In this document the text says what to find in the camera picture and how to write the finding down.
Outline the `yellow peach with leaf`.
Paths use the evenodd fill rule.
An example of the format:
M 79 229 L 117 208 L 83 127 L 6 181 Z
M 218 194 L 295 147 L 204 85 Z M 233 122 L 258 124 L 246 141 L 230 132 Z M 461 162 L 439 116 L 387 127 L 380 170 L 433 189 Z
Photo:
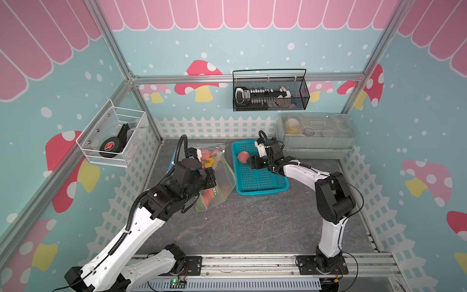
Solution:
M 211 167 L 215 162 L 215 158 L 208 158 L 206 160 L 204 160 L 204 168 L 208 168 L 208 167 Z

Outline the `pink peach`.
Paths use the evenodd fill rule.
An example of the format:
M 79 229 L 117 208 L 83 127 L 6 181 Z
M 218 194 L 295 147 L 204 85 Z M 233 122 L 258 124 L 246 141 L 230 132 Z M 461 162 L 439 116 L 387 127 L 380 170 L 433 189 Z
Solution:
M 237 159 L 240 163 L 242 164 L 247 164 L 248 163 L 248 159 L 251 157 L 251 155 L 248 153 L 248 152 L 240 152 L 238 155 L 237 155 Z
M 201 160 L 202 160 L 202 161 L 204 161 L 204 160 L 206 160 L 206 159 L 208 159 L 208 158 L 211 158 L 211 156 L 212 156 L 212 154 L 211 154 L 211 152 L 210 152 L 209 150 L 203 149 L 203 150 L 201 151 Z
M 205 190 L 201 195 L 201 199 L 206 208 L 209 208 L 213 199 L 215 199 L 215 193 L 212 189 Z

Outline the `clear bag green cartoon print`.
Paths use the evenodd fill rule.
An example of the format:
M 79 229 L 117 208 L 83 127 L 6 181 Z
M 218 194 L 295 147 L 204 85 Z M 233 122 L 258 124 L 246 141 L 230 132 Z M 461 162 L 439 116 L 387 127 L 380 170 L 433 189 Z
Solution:
M 229 184 L 229 185 L 232 186 L 232 191 L 235 188 L 236 178 L 235 178 L 233 170 L 231 172 L 230 171 L 225 172 L 225 171 L 222 171 L 222 170 L 217 170 L 217 171 L 215 171 L 215 178 L 216 178 L 216 187 L 212 188 L 212 190 L 214 191 L 215 196 L 216 196 L 215 199 L 213 199 L 213 201 L 211 202 L 209 208 L 206 208 L 205 205 L 202 202 L 202 199 L 201 199 L 201 195 L 203 194 L 203 192 L 205 190 L 201 191 L 201 195 L 200 195 L 200 197 L 197 199 L 197 201 L 195 203 L 195 210 L 196 210 L 197 213 L 201 213 L 201 212 L 207 211 L 208 209 L 214 208 L 214 207 L 218 206 L 219 204 L 224 203 L 227 200 L 228 197 L 223 198 L 221 196 L 221 193 L 219 192 L 219 188 L 218 188 L 219 185 Z

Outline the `clear blue zipper bag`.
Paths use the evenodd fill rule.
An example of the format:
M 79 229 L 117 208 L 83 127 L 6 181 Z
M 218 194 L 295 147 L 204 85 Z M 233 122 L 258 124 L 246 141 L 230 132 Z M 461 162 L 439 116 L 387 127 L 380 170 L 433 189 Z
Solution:
M 215 171 L 232 171 L 226 159 L 227 146 L 225 142 L 197 142 L 187 144 L 187 153 L 195 155 L 203 168 L 212 167 Z

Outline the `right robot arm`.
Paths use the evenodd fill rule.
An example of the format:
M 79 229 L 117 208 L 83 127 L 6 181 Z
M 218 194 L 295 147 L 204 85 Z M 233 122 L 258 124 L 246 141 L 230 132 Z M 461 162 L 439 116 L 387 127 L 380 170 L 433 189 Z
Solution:
M 344 261 L 342 237 L 347 220 L 356 208 L 356 200 L 349 183 L 340 172 L 317 170 L 283 154 L 282 143 L 268 139 L 264 131 L 254 142 L 259 154 L 248 159 L 252 169 L 266 169 L 276 175 L 296 180 L 315 192 L 316 206 L 322 217 L 321 239 L 315 255 L 309 260 L 298 260 L 312 273 L 332 274 L 342 271 Z

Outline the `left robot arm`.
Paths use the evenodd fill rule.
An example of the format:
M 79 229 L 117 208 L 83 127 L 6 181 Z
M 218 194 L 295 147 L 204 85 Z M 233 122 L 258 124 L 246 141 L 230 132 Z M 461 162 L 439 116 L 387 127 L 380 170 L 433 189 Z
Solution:
M 215 186 L 214 169 L 203 167 L 201 151 L 190 148 L 182 135 L 171 169 L 157 185 L 137 196 L 123 229 L 95 258 L 70 268 L 64 277 L 68 287 L 76 292 L 127 292 L 153 276 L 186 272 L 186 254 L 175 244 L 138 264 L 129 261 L 174 214 L 186 213 L 202 191 Z

